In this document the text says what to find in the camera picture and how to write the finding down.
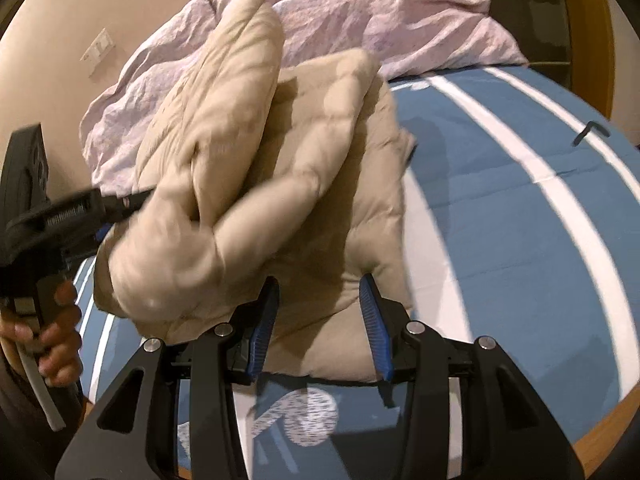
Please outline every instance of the hand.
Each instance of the hand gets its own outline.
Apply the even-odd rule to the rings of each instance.
[[[54,298],[64,308],[35,342],[46,351],[38,362],[38,369],[47,386],[62,387],[75,383],[82,373],[82,362],[78,355],[82,339],[76,332],[82,313],[74,304],[76,289],[73,283],[64,282],[59,285]],[[0,342],[9,364],[24,377],[24,369],[17,357],[14,343],[33,344],[33,332],[7,308],[0,310]]]

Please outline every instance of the wall socket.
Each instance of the wall socket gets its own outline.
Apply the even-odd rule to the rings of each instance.
[[[100,64],[100,62],[113,50],[115,43],[111,39],[111,36],[107,32],[107,29],[104,28],[100,31],[100,34],[92,41],[89,48],[82,54],[80,58],[80,63],[84,66],[86,74],[90,76],[94,73],[95,68]]]

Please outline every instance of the crumpled blanket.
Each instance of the crumpled blanket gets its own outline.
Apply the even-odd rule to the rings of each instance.
[[[96,305],[168,343],[257,297],[281,303],[266,369],[375,380],[358,302],[372,272],[409,309],[402,175],[413,137],[363,49],[280,69],[264,0],[233,0],[170,91],[136,159],[143,209],[98,252]]]
[[[92,183],[126,194],[146,128],[232,0],[193,0],[145,41],[80,124]],[[285,32],[282,66],[362,47],[386,79],[439,68],[526,62],[487,16],[490,0],[266,0]]]

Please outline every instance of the blue and white bedding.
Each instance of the blue and white bedding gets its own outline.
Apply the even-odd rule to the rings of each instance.
[[[450,338],[494,336],[576,442],[640,379],[640,153],[526,68],[442,72],[392,88],[399,121],[418,140],[404,181],[414,316]],[[592,120],[611,137],[589,133],[573,147]],[[76,286],[82,386],[95,400],[141,339],[128,320],[96,309],[92,271],[87,260]],[[188,387],[178,409],[184,466]],[[389,478],[405,395],[396,386],[398,408],[385,408],[372,386],[263,375],[236,391],[248,469],[260,479]],[[451,476],[460,464],[453,415]]]

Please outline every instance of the silver bolt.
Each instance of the silver bolt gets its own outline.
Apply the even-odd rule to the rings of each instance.
[[[142,346],[145,349],[145,352],[155,352],[160,348],[160,345],[160,340],[152,337],[151,339],[147,339]]]
[[[483,335],[480,339],[478,339],[478,344],[480,348],[484,348],[485,350],[493,350],[496,346],[495,339],[493,337]]]
[[[214,334],[220,337],[231,335],[233,331],[234,328],[229,323],[220,323],[213,329]]]
[[[409,334],[421,334],[422,332],[424,332],[424,330],[424,325],[420,321],[410,321],[406,324],[406,331]]]

